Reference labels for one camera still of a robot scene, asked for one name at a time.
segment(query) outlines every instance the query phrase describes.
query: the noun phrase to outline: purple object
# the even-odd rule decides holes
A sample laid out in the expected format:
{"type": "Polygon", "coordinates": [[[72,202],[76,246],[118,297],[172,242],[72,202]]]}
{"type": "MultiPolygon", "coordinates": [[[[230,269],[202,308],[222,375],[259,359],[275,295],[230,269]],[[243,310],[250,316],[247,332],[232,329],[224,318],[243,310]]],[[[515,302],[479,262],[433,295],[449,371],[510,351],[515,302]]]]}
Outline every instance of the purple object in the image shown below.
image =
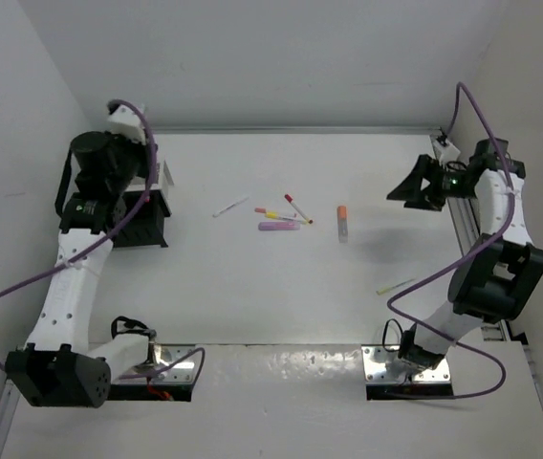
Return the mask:
{"type": "Polygon", "coordinates": [[[259,231],[294,231],[299,230],[299,222],[261,222],[259,231]]]}

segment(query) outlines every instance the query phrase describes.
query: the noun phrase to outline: red marker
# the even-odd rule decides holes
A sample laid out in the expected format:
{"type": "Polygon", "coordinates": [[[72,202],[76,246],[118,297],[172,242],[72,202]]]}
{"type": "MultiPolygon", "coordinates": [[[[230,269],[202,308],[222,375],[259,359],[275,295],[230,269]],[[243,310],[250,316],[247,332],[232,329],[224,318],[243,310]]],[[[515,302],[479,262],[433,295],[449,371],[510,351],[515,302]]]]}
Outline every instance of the red marker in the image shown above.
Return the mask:
{"type": "Polygon", "coordinates": [[[303,219],[308,222],[310,225],[314,222],[314,220],[312,220],[310,217],[308,217],[304,212],[303,210],[301,210],[299,208],[299,206],[295,203],[294,199],[291,197],[290,194],[285,194],[284,195],[284,199],[286,199],[287,201],[289,201],[289,204],[291,206],[293,206],[293,208],[297,211],[297,213],[299,215],[301,215],[303,217],[303,219]]]}

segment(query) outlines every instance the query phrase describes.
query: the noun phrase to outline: robotic arm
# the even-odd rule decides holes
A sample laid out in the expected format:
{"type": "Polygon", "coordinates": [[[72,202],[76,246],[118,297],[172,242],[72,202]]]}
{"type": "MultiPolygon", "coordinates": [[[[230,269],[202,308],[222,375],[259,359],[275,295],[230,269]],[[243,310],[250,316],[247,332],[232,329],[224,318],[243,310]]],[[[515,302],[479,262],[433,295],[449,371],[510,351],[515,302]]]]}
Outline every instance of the robotic arm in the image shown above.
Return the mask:
{"type": "Polygon", "coordinates": [[[116,335],[89,349],[89,319],[103,264],[113,248],[106,241],[72,264],[69,258],[91,246],[125,215],[123,193],[134,177],[147,177],[150,164],[140,120],[127,107],[113,107],[108,132],[74,138],[70,152],[80,172],[78,192],[60,223],[57,264],[42,312],[24,348],[10,352],[6,373],[34,406],[98,407],[110,384],[147,360],[153,330],[116,335]]]}
{"type": "MultiPolygon", "coordinates": [[[[521,191],[525,167],[509,157],[508,142],[499,142],[505,149],[503,154],[508,159],[515,188],[510,227],[500,239],[454,272],[447,300],[424,321],[455,341],[484,323],[517,318],[543,274],[543,250],[532,244],[524,222],[521,191]]],[[[421,155],[412,172],[387,199],[405,201],[406,208],[439,211],[446,198],[477,198],[481,235],[471,248],[474,250],[491,238],[507,218],[509,199],[502,166],[489,140],[478,142],[468,164],[456,161],[459,152],[446,140],[435,146],[442,153],[441,160],[421,155]],[[424,181],[428,185],[422,188],[424,181]]],[[[400,368],[405,381],[411,381],[414,375],[436,369],[451,345],[447,339],[414,324],[402,335],[396,356],[386,366],[400,368]]],[[[397,392],[418,394],[405,381],[397,392]]],[[[368,383],[368,394],[370,385],[376,383],[368,383]]],[[[388,394],[387,383],[383,385],[388,394]]],[[[440,395],[447,395],[447,387],[445,390],[440,395]]],[[[431,391],[427,389],[423,395],[431,395],[431,391]]]]}

